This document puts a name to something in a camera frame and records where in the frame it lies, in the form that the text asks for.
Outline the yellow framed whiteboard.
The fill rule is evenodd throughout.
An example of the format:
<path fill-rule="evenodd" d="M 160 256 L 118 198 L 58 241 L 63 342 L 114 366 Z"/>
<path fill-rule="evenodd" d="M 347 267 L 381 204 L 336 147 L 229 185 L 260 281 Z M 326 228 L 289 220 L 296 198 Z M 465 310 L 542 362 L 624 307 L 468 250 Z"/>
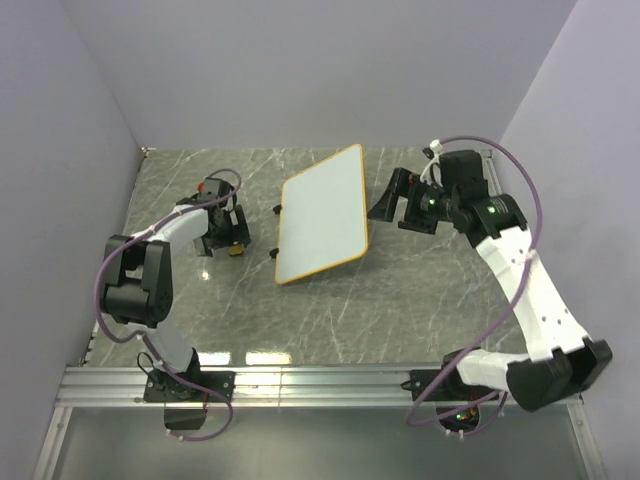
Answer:
<path fill-rule="evenodd" d="M 284 182 L 275 256 L 277 284 L 360 259 L 368 247 L 361 145 L 342 149 Z"/>

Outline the yellow black eraser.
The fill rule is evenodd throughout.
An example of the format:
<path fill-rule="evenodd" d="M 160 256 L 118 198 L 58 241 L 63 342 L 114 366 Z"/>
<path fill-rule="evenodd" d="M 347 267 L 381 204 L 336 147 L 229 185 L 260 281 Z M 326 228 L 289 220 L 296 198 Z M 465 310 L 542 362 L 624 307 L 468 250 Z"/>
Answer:
<path fill-rule="evenodd" d="M 242 256 L 245 252 L 245 246 L 241 243 L 236 243 L 229 247 L 228 255 L 232 257 Z"/>

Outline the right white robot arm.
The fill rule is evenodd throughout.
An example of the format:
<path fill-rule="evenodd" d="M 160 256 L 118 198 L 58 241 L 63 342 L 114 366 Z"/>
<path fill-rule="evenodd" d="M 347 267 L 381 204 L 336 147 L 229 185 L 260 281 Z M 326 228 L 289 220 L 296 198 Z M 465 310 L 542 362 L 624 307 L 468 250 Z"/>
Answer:
<path fill-rule="evenodd" d="M 416 405 L 439 388 L 455 400 L 477 390 L 471 406 L 505 393 L 536 412 L 593 385 L 612 361 L 612 350 L 592 339 L 570 312 L 537 255 L 539 233 L 512 196 L 491 194 L 479 167 L 444 167 L 439 185 L 396 168 L 369 219 L 392 221 L 400 199 L 407 206 L 399 228 L 432 234 L 448 222 L 467 238 L 509 299 L 506 312 L 515 316 L 526 347 L 522 354 L 490 352 L 476 338 L 444 358 L 438 374 L 420 387 Z"/>

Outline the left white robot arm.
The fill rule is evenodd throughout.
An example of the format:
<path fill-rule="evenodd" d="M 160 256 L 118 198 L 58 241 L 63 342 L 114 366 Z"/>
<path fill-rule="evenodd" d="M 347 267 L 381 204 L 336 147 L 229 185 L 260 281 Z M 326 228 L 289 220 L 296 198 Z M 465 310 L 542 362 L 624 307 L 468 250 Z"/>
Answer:
<path fill-rule="evenodd" d="M 198 201 L 185 198 L 147 229 L 114 235 L 96 284 L 97 317 L 115 343 L 143 343 L 152 364 L 152 387 L 180 402 L 207 388 L 198 354 L 170 319 L 174 300 L 172 261 L 190 244 L 202 257 L 218 249 L 239 254 L 250 243 L 242 206 L 235 196 Z"/>

